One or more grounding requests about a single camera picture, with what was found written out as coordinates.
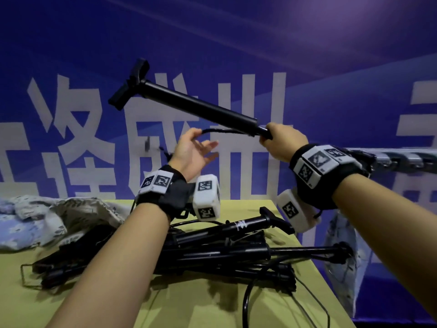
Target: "yellow table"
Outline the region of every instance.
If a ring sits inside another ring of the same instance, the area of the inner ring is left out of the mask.
[[[130,200],[117,200],[131,204]],[[270,200],[224,200],[221,202],[222,222],[237,221],[258,215],[260,206],[266,206],[277,216]],[[209,226],[194,223],[182,228],[193,230]],[[266,231],[273,246],[300,246],[294,236],[277,228]],[[0,254],[0,327],[43,327],[68,294],[51,295],[46,291],[21,286],[20,265],[33,263],[40,258],[41,249],[14,254]],[[354,327],[323,277],[311,261],[294,265],[296,275],[309,287],[331,315],[331,327]],[[188,274],[180,278],[156,276],[154,290],[146,297],[139,312],[135,328],[223,328],[241,327],[244,284],[232,279],[205,278],[201,274]],[[296,299],[303,305],[318,328],[326,327],[326,314],[305,288],[298,283]],[[249,302],[249,326],[260,327],[311,327],[309,320],[288,295],[273,289],[255,287]]]

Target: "right hand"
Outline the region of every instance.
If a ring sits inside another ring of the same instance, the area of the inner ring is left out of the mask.
[[[273,139],[265,139],[260,136],[259,143],[267,148],[267,151],[275,159],[290,163],[296,151],[308,144],[306,136],[292,126],[270,122],[266,128],[270,130]]]

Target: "hand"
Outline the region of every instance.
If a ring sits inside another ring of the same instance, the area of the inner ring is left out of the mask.
[[[306,136],[292,126],[270,122],[266,128],[270,130],[273,139],[259,137],[259,143],[267,148],[275,159],[289,163],[296,151],[308,144]]]
[[[219,142],[205,140],[199,143],[195,138],[201,134],[202,129],[197,128],[190,128],[185,132],[180,137],[173,156],[168,163],[170,167],[180,171],[187,182],[193,179],[205,165],[219,156],[217,152],[206,156],[212,149],[217,147]]]

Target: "black wrist strap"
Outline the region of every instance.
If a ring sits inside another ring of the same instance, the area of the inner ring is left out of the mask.
[[[173,173],[170,185],[165,194],[147,192],[140,194],[136,199],[136,204],[152,203],[158,205],[171,219],[181,215],[188,203],[192,192],[192,186],[187,184],[185,177],[176,169],[169,165],[160,168],[162,171]]]
[[[343,179],[352,174],[364,175],[365,172],[358,167],[359,164],[356,163],[357,161],[355,161],[355,163],[340,164],[328,173],[321,175],[317,186],[310,188],[309,185],[298,175],[299,172],[296,173],[294,169],[298,164],[298,161],[302,158],[302,155],[315,146],[319,146],[319,144],[307,144],[301,147],[296,151],[290,161],[289,167],[295,174],[298,195],[305,203],[317,209],[336,209],[337,206],[332,200],[332,195]]]

